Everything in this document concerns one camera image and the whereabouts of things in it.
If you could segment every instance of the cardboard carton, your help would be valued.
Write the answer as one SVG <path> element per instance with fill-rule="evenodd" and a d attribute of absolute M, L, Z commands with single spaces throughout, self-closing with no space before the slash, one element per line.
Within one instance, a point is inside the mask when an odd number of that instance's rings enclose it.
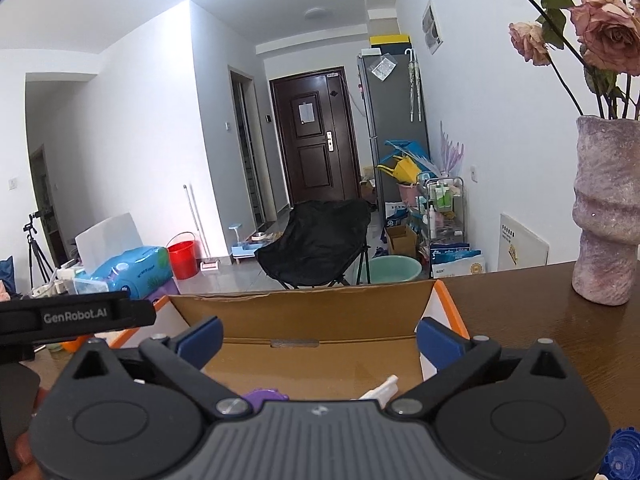
<path fill-rule="evenodd" d="M 218 316 L 222 350 L 205 367 L 238 394 L 277 388 L 291 399 L 357 399 L 395 374 L 422 382 L 414 329 L 432 281 L 379 286 L 172 296 L 189 324 Z"/>
<path fill-rule="evenodd" d="M 389 254 L 398 254 L 415 258 L 415 245 L 418 236 L 407 225 L 386 228 L 386 240 Z"/>

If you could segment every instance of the paper note on door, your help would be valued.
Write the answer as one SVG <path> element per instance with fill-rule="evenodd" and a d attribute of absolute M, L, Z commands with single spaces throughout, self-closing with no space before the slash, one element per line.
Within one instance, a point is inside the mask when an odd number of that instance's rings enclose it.
<path fill-rule="evenodd" d="M 304 103 L 298 106 L 300 110 L 300 121 L 302 124 L 305 123 L 313 123 L 316 120 L 314 116 L 314 105 L 313 103 Z"/>

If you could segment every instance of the dried rose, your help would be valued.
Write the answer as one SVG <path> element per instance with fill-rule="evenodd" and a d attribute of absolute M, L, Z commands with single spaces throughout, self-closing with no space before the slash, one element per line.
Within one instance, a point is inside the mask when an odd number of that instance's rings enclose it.
<path fill-rule="evenodd" d="M 640 20 L 640 0 L 631 0 L 631 6 L 634 8 L 636 20 Z"/>
<path fill-rule="evenodd" d="M 584 60 L 596 68 L 640 75 L 640 20 L 621 0 L 581 0 L 569 9 Z"/>
<path fill-rule="evenodd" d="M 509 32 L 511 43 L 524 56 L 525 61 L 533 60 L 535 66 L 551 64 L 539 23 L 511 23 Z"/>

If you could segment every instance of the refrigerator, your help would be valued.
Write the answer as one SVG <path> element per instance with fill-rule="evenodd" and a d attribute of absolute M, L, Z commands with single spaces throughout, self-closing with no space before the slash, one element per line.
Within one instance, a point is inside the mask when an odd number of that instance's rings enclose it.
<path fill-rule="evenodd" d="M 380 60 L 380 56 L 359 56 L 358 70 L 364 98 L 367 123 L 369 125 L 369 142 L 373 157 L 376 192 L 378 194 L 378 212 L 380 224 L 385 225 L 385 202 L 400 202 L 398 182 L 391 176 L 376 168 L 379 161 L 394 149 L 385 144 L 390 139 L 416 140 L 428 156 L 429 138 L 424 113 L 424 99 L 418 102 L 417 90 L 414 92 L 414 120 L 410 117 L 410 80 L 409 55 L 395 55 L 398 62 L 391 74 L 380 81 L 369 71 L 369 67 Z M 418 106 L 422 108 L 422 120 L 418 120 Z M 394 167 L 393 161 L 385 163 Z"/>

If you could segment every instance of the screw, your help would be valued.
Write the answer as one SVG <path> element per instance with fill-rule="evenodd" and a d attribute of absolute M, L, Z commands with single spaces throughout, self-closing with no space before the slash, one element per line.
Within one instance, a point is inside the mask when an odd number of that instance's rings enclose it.
<path fill-rule="evenodd" d="M 415 415 L 422 411 L 422 403 L 417 399 L 396 399 L 391 410 L 398 415 Z"/>
<path fill-rule="evenodd" d="M 249 404 L 240 397 L 222 399 L 216 404 L 216 410 L 222 415 L 242 415 L 249 410 Z"/>

